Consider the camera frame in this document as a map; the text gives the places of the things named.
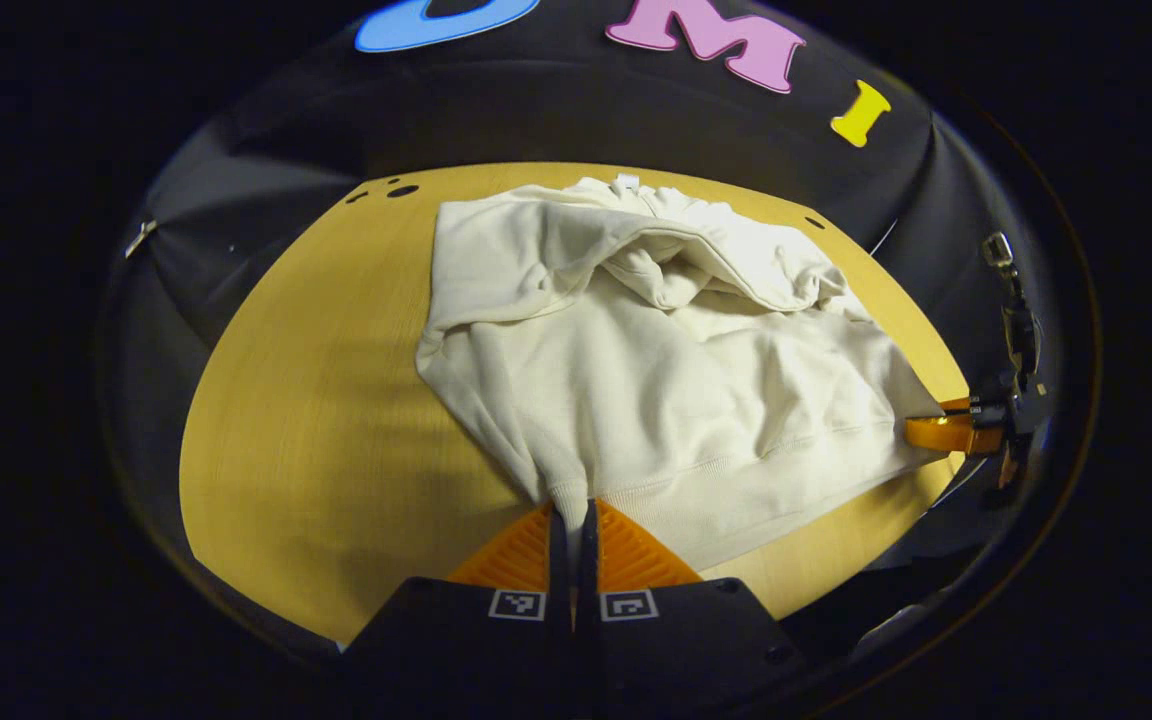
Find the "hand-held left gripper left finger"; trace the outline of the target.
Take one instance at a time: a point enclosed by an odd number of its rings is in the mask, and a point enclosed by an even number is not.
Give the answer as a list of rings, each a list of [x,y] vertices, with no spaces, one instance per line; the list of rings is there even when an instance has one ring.
[[[356,719],[568,719],[566,529],[526,511],[448,577],[411,577],[340,655]]]

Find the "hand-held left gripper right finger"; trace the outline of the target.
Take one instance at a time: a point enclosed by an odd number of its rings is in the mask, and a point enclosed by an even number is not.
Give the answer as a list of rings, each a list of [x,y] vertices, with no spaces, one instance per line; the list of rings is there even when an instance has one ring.
[[[626,511],[588,505],[576,651],[596,719],[718,719],[805,659],[744,582],[704,579]]]

